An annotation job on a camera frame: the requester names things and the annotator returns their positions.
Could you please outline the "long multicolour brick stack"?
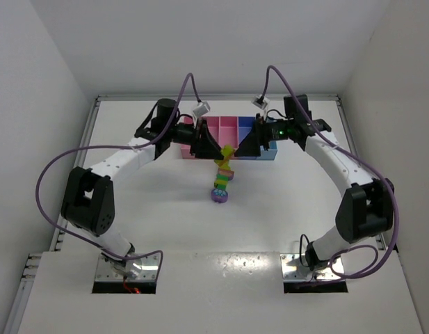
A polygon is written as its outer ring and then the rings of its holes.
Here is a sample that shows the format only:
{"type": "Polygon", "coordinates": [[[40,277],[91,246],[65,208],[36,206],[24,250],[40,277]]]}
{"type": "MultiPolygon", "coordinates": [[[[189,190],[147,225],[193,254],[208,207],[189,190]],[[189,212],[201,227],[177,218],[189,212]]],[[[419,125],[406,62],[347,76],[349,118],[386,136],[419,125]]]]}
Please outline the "long multicolour brick stack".
{"type": "Polygon", "coordinates": [[[234,171],[227,164],[218,167],[216,178],[213,183],[217,189],[226,189],[228,183],[234,178],[234,171]]]}

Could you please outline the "green yellow orange brick stack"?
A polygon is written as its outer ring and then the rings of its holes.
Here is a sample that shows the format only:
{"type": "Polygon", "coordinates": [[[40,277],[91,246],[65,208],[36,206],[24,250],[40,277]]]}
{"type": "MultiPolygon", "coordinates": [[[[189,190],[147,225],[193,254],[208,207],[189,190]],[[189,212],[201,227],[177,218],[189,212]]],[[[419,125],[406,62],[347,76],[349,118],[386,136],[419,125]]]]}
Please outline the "green yellow orange brick stack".
{"type": "Polygon", "coordinates": [[[225,145],[220,151],[222,159],[215,159],[215,164],[221,169],[229,169],[229,161],[234,156],[234,152],[235,149],[231,145],[225,145]]]}

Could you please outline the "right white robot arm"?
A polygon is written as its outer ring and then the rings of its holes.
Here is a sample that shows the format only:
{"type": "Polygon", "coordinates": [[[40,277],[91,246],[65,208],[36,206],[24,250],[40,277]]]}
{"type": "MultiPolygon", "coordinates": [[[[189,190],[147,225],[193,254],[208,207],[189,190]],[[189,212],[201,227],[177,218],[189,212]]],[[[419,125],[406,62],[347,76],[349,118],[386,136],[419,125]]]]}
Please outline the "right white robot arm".
{"type": "Polygon", "coordinates": [[[308,243],[304,255],[310,270],[319,269],[333,255],[392,228],[394,206],[388,192],[391,183],[382,182],[339,151],[331,126],[322,119],[311,118],[306,95],[284,97],[284,112],[284,118],[272,121],[257,114],[235,156],[258,157],[273,141],[290,139],[331,178],[341,195],[335,225],[321,238],[308,243]]]}

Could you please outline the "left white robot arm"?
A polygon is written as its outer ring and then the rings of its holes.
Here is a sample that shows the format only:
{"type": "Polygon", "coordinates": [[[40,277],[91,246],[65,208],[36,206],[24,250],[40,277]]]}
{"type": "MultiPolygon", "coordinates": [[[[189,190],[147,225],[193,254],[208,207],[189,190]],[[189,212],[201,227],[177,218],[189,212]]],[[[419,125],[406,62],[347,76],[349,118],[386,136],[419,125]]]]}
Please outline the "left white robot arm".
{"type": "Polygon", "coordinates": [[[106,260],[118,271],[128,271],[137,259],[134,246],[114,227],[114,187],[158,159],[171,143],[188,145],[190,153],[199,159],[214,160],[222,156],[204,118],[210,110],[209,104],[197,103],[191,124],[180,121],[181,113],[176,105],[172,99],[159,99],[126,150],[118,150],[87,169],[73,168],[69,174],[61,216],[99,244],[106,260]]]}

